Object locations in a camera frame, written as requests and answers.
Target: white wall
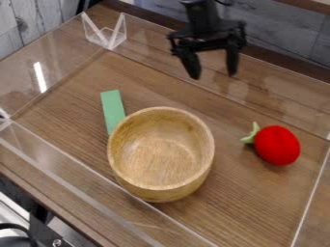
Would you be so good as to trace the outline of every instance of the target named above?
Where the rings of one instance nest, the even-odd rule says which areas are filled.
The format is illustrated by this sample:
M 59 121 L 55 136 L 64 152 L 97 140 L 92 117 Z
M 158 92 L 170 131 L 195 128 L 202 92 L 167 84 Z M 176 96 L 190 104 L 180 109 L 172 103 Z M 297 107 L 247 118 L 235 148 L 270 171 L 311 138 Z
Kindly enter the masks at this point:
M 0 60 L 68 20 L 79 1 L 0 0 Z

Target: wooden table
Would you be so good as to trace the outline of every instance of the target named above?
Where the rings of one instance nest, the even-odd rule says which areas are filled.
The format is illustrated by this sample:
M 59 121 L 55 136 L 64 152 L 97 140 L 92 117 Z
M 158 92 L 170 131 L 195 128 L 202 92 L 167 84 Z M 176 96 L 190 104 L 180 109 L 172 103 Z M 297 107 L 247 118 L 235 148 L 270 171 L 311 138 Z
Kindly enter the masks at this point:
M 119 13 L 97 5 L 89 15 L 111 26 Z M 12 88 L 0 105 L 15 121 L 0 136 L 1 173 L 101 246 L 290 246 L 329 151 L 329 84 L 247 56 L 230 78 L 220 52 L 202 54 L 192 81 L 168 54 L 168 30 L 132 16 L 127 23 L 113 52 L 85 41 L 77 17 L 1 62 L 1 89 Z M 52 86 L 43 94 L 40 68 Z M 148 206 L 112 182 L 99 94 L 113 89 L 127 114 L 178 107 L 212 131 L 210 176 L 175 203 Z M 297 134 L 294 166 L 267 164 L 239 142 L 252 121 Z M 325 170 L 295 246 L 330 244 L 329 176 Z

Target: strawberry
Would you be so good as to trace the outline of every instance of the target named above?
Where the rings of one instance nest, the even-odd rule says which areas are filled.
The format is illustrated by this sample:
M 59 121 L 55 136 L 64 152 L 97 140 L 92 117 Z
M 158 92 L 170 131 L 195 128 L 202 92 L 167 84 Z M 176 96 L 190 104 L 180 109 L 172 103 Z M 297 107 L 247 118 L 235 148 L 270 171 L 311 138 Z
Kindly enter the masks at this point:
M 250 136 L 242 138 L 242 142 L 254 144 L 256 153 L 270 163 L 278 166 L 293 164 L 301 155 L 299 140 L 293 132 L 278 125 L 260 129 L 254 122 L 252 126 Z

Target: wooden bowl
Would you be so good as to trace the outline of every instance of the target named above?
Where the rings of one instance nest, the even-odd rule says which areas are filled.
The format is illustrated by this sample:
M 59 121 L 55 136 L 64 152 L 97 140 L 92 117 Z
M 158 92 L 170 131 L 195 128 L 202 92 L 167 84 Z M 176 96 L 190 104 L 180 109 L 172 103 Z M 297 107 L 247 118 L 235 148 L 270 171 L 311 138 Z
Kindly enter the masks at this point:
M 212 163 L 214 139 L 195 115 L 155 107 L 122 121 L 107 152 L 116 180 L 128 192 L 148 202 L 170 202 L 200 187 Z

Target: green sponge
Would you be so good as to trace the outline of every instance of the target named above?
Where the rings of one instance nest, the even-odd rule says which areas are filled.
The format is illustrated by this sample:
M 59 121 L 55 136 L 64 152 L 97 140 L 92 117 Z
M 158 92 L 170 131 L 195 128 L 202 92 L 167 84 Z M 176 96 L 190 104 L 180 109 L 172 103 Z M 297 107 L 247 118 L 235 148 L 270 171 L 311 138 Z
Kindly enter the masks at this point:
M 117 123 L 126 118 L 126 110 L 119 90 L 100 93 L 107 131 L 111 134 Z

